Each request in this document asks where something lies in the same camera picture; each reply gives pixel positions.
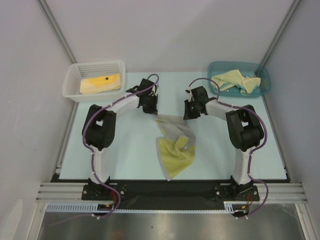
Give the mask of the yellow-green grey towel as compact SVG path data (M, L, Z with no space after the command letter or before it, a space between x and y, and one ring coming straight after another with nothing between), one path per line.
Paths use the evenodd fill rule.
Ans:
M159 165L167 181L189 167L196 157L196 136L181 116L157 115L155 122L162 133L156 139Z

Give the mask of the yellow cream towel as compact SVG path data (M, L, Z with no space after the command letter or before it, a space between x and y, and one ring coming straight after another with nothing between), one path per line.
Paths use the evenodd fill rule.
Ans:
M122 78L119 73L82 79L80 93L84 95L98 94L117 90L122 86Z

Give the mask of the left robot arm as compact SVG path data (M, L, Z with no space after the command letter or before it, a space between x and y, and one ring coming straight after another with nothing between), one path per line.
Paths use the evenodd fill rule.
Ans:
M106 185L110 174L103 155L114 141L117 119L140 107L145 114L157 115L158 82L143 78L139 85L128 89L124 96L114 102L106 106L93 104L89 107L81 135L84 147L90 150L89 179L96 184L92 194L97 199L105 200L110 195L110 187Z

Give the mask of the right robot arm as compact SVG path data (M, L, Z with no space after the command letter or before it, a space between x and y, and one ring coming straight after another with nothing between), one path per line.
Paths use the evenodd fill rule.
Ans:
M248 196L250 166L253 151L267 137L265 125L252 105L243 107L221 102L217 97L208 97L203 86L187 89L188 99L184 101L184 120L193 120L201 115L217 117L226 121L231 144L235 148L235 167L231 179L236 185L230 188L230 195L236 201Z

